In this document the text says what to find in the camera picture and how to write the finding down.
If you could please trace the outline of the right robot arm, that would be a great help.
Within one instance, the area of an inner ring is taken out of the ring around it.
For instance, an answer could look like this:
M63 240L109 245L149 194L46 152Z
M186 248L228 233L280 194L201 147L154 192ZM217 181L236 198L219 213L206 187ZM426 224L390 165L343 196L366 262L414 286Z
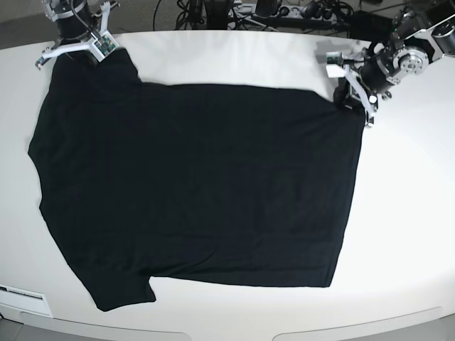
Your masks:
M52 47L43 50L35 66L41 69L50 59L66 53L83 52L97 64L105 59L96 46L107 30L111 2L101 3L100 10L90 10L87 1L42 1L45 16L58 29L58 37Z

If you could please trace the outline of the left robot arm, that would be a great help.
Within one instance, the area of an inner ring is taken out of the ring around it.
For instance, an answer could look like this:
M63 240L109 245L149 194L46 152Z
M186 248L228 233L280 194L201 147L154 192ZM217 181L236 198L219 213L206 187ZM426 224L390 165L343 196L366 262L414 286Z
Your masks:
M327 53L327 75L338 80L333 102L364 112L366 126L372 126L379 101L391 98L392 87L444 56L454 56L454 2L411 1L385 37L359 51Z

